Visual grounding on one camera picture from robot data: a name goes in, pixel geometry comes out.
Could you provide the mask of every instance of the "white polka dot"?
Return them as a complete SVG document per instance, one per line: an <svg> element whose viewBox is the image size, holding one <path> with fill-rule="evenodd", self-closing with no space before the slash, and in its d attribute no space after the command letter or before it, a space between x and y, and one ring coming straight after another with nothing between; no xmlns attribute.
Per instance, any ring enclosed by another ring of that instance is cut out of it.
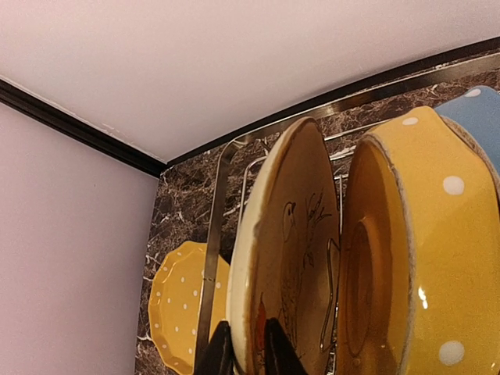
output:
<svg viewBox="0 0 500 375"><path fill-rule="evenodd" d="M443 180L443 188L450 195L462 195L465 187L465 182L457 176L448 176Z"/></svg>
<svg viewBox="0 0 500 375"><path fill-rule="evenodd" d="M460 341L447 341L439 348L439 360L446 366L461 362L466 350Z"/></svg>
<svg viewBox="0 0 500 375"><path fill-rule="evenodd" d="M418 122L419 119L417 119L416 117L408 117L407 119L403 120L403 125L415 125Z"/></svg>
<svg viewBox="0 0 500 375"><path fill-rule="evenodd" d="M473 88L471 91L467 92L464 96L467 98L473 98L474 96L479 96L481 90L479 88Z"/></svg>

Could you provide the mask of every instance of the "white plate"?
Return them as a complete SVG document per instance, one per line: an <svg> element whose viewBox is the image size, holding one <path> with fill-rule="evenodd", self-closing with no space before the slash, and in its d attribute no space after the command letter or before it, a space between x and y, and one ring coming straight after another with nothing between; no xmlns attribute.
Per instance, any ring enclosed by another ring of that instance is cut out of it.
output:
<svg viewBox="0 0 500 375"><path fill-rule="evenodd" d="M338 242L328 152L316 122L305 118L283 133L263 163L237 235L227 310L238 372L264 373L264 327L271 317L308 373L325 370Z"/></svg>

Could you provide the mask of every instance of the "pink wall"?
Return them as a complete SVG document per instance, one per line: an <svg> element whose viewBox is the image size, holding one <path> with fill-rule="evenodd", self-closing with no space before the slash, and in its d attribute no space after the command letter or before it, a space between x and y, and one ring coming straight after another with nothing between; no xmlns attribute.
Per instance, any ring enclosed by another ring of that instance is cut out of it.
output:
<svg viewBox="0 0 500 375"><path fill-rule="evenodd" d="M134 373L157 180L0 105L0 374Z"/></svg>

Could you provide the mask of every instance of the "tableware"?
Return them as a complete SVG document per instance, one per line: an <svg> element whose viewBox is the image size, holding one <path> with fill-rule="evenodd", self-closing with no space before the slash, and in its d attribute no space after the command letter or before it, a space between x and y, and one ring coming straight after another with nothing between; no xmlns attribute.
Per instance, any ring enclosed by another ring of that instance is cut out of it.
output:
<svg viewBox="0 0 500 375"><path fill-rule="evenodd" d="M206 244L187 241L163 260L152 282L148 313L151 337L163 363L193 374ZM219 257L210 336L226 318L229 265Z"/></svg>
<svg viewBox="0 0 500 375"><path fill-rule="evenodd" d="M435 111L484 160L500 194L500 94L476 86Z"/></svg>
<svg viewBox="0 0 500 375"><path fill-rule="evenodd" d="M498 373L495 185L433 109L362 137L344 219L339 373Z"/></svg>
<svg viewBox="0 0 500 375"><path fill-rule="evenodd" d="M264 373L276 317L308 373L326 368L338 277L337 197L323 135L292 124L257 176L237 234L228 311L240 373Z"/></svg>

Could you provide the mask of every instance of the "yellow bowl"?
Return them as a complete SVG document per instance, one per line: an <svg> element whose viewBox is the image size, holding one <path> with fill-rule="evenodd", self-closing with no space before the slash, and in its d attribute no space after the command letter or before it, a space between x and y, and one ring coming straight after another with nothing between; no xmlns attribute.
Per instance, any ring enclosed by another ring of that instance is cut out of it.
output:
<svg viewBox="0 0 500 375"><path fill-rule="evenodd" d="M149 296L151 337L165 366L193 373L206 244L184 242L163 260ZM210 336L226 319L229 265L219 257Z"/></svg>
<svg viewBox="0 0 500 375"><path fill-rule="evenodd" d="M344 219L340 373L498 373L495 186L433 109L362 138Z"/></svg>

